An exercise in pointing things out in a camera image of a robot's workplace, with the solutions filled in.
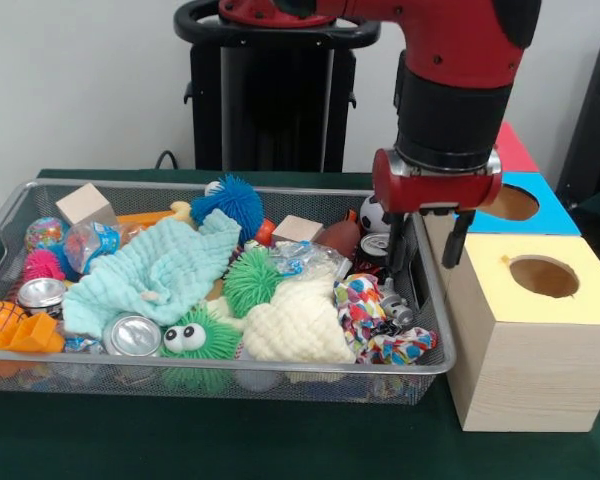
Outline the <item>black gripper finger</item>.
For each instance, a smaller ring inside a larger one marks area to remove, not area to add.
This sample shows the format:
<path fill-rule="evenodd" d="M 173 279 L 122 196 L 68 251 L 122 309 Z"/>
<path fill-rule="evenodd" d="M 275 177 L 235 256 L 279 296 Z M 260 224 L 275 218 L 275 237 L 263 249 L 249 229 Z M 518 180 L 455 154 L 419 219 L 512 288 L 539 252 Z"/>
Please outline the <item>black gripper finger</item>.
<path fill-rule="evenodd" d="M 442 209 L 442 212 L 455 215 L 455 223 L 447 237 L 442 255 L 442 265 L 446 269 L 453 269 L 460 263 L 466 236 L 474 222 L 476 210 L 458 211 L 446 208 Z"/>
<path fill-rule="evenodd" d="M 406 255 L 406 227 L 408 215 L 406 213 L 392 213 L 387 265 L 392 273 L 399 273 L 404 265 Z"/>

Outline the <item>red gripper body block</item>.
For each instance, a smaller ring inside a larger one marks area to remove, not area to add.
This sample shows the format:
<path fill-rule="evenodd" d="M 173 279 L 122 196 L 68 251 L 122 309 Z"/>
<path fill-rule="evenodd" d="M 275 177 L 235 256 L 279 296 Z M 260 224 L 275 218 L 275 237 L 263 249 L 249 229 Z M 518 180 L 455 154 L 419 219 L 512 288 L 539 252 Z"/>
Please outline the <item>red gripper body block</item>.
<path fill-rule="evenodd" d="M 405 162 L 396 151 L 376 152 L 374 195 L 387 213 L 471 210 L 491 204 L 502 186 L 502 164 L 493 151 L 476 172 L 437 173 Z"/>

